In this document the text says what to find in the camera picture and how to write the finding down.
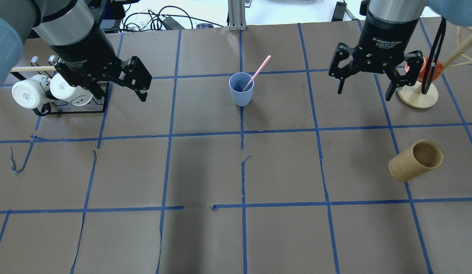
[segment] round wooden base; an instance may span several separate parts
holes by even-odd
[[[438,93],[434,84],[431,84],[426,95],[421,91],[422,83],[415,83],[414,86],[405,86],[398,91],[398,96],[402,101],[410,107],[424,109],[436,104]]]

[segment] pink straw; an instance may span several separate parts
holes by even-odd
[[[251,82],[253,82],[253,80],[255,80],[255,78],[257,77],[258,73],[260,73],[260,71],[262,71],[263,67],[266,65],[266,63],[268,63],[269,59],[271,58],[271,55],[268,55],[265,59],[265,61],[263,61],[262,65],[258,68],[257,72],[255,72],[255,74],[253,75],[253,77],[251,77],[251,80],[246,84],[246,86],[244,87],[244,89],[241,91],[241,92],[245,92],[246,89],[251,85]]]

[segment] bamboo cup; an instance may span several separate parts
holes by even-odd
[[[392,158],[389,171],[395,179],[406,182],[440,167],[443,163],[442,149],[432,141],[420,140]]]

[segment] mug handle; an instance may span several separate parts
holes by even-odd
[[[51,111],[52,111],[52,106],[50,105],[50,103],[44,104],[41,107],[41,111],[39,111],[38,108],[33,109],[33,112],[38,116],[46,116],[50,114]]]

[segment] orange object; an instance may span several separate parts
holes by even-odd
[[[422,81],[424,80],[424,73],[426,72],[426,64],[428,60],[429,60],[429,57],[424,56],[424,63],[422,64],[422,67],[420,68],[419,76],[417,77],[417,81],[419,81],[420,83],[422,83]],[[405,64],[404,69],[405,69],[405,73],[407,73],[407,71],[409,70],[408,64]],[[436,69],[434,70],[434,75],[432,76],[432,81],[436,80],[436,78],[438,78],[442,72],[443,72],[443,64],[441,63],[441,61],[438,60],[436,64]]]

